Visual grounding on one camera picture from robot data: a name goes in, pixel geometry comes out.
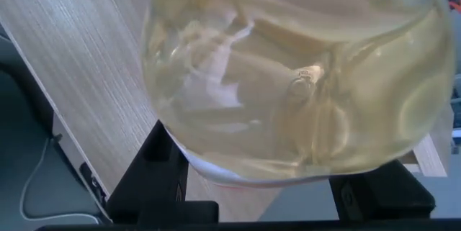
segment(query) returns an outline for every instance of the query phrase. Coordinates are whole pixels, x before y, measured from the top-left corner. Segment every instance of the wood grain surface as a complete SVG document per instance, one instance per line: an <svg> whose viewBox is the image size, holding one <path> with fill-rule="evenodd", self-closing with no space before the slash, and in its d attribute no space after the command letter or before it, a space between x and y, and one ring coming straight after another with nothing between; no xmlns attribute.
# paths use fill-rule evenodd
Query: wood grain surface
<svg viewBox="0 0 461 231"><path fill-rule="evenodd" d="M109 193L156 121L138 57L148 0L0 0L0 20ZM279 189L216 186L189 170L187 199L256 220Z"/></svg>

